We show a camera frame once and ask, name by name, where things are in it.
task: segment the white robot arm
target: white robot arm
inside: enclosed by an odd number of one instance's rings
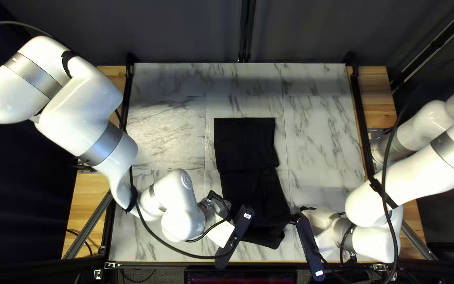
[[[375,174],[381,182],[382,172]],[[454,125],[412,156],[388,167],[385,190],[398,205],[454,189]],[[346,199],[348,218],[358,226],[386,223],[381,196],[366,181]]]
[[[433,100],[423,106],[411,119],[395,129],[388,162],[409,156],[454,125],[454,94],[446,101]],[[372,158],[384,163],[388,135],[371,143]]]
[[[330,248],[341,247],[341,242],[352,222],[348,218],[341,218],[337,212],[324,208],[314,210],[303,210],[302,213],[308,217],[313,233],[315,233],[319,247]],[[402,225],[404,206],[393,210],[390,220],[394,226],[397,245],[400,252],[400,226]],[[394,261],[394,243],[390,234],[388,224],[375,227],[353,228],[348,233],[344,242],[344,249],[348,252],[363,255],[384,263]]]
[[[122,94],[104,74],[46,36],[27,42],[0,67],[0,123],[35,121],[47,138],[104,174],[125,209],[132,197],[126,175],[138,148],[108,121],[121,102]],[[162,217],[162,231],[173,242],[199,236],[216,213],[227,214],[214,202],[198,206],[184,170],[173,171],[138,199],[145,219]],[[131,213],[138,216],[136,207]]]

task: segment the metal frame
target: metal frame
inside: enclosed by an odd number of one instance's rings
[[[420,68],[434,57],[450,40],[454,38],[454,19],[433,40],[402,69],[400,74],[392,81],[390,87],[392,94],[401,88]]]
[[[108,190],[106,195],[101,200],[101,203],[99,203],[97,208],[94,210],[94,213],[92,213],[92,216],[90,216],[90,218],[87,220],[87,223],[85,223],[84,227],[82,228],[78,236],[75,238],[66,254],[63,256],[63,259],[73,259],[78,255],[83,244],[85,243],[90,233],[96,226],[97,222],[101,218],[104,210],[106,210],[106,208],[108,207],[112,200],[113,196],[111,195],[111,191]]]

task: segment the marble tile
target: marble tile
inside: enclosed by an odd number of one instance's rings
[[[313,206],[343,212],[349,192],[363,182],[363,170],[290,170],[292,209],[294,212],[298,212],[300,206]],[[294,229],[292,233],[296,260],[305,261],[297,230]],[[315,240],[320,253],[327,261],[339,260],[339,248],[332,242],[328,231],[315,236]]]
[[[136,64],[127,131],[135,165],[204,168],[206,64]]]
[[[283,95],[349,95],[344,64],[281,64]]]
[[[350,95],[288,96],[283,108],[288,169],[363,169]]]
[[[205,168],[216,169],[214,119],[217,117],[273,117],[278,169],[287,169],[287,141],[279,65],[208,64],[206,95]]]
[[[210,190],[222,194],[214,156],[216,117],[275,118],[277,172],[293,213],[302,205],[341,212],[347,194],[363,182],[344,65],[136,64],[127,129],[139,147],[138,190],[168,169],[183,168],[192,177],[197,201]],[[115,219],[111,260],[204,261],[166,248],[139,218],[118,206]],[[167,241],[159,221],[149,226]],[[285,234],[277,250],[241,242],[231,261],[305,261],[295,227],[288,225]],[[338,261],[339,250],[327,237],[316,237],[320,251]],[[218,248],[207,237],[172,244],[199,255],[214,255]]]
[[[208,93],[281,95],[279,63],[208,64]]]

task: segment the black cloth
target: black cloth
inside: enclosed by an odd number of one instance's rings
[[[274,169],[280,163],[274,148],[274,118],[216,118],[216,165],[230,216],[242,204],[255,211],[243,241],[272,249],[285,237],[291,214]]]

